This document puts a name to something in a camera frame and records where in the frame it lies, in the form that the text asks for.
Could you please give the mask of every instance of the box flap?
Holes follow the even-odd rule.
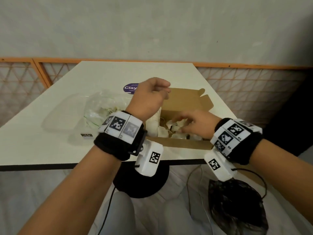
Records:
[[[162,110],[210,110],[213,108],[213,103],[208,95],[201,96],[204,92],[205,89],[171,88],[169,99],[163,102]]]

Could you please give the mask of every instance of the hand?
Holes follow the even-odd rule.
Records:
[[[157,77],[140,83],[126,111],[145,122],[159,110],[163,100],[168,99],[170,85],[168,81]]]
[[[182,133],[192,133],[202,138],[211,139],[220,117],[204,110],[182,111],[172,119],[173,122],[187,119],[185,125],[180,131]]]

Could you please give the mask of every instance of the clear plastic bag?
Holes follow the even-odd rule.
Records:
[[[108,90],[89,96],[84,109],[86,125],[98,128],[112,112],[125,110],[131,98],[130,94],[116,94]]]

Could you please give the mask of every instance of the white wall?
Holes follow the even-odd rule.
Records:
[[[313,0],[0,0],[0,56],[310,65]]]

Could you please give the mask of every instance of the forearm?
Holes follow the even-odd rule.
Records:
[[[250,164],[313,224],[313,166],[263,139]]]
[[[88,234],[120,164],[93,146],[19,234]]]

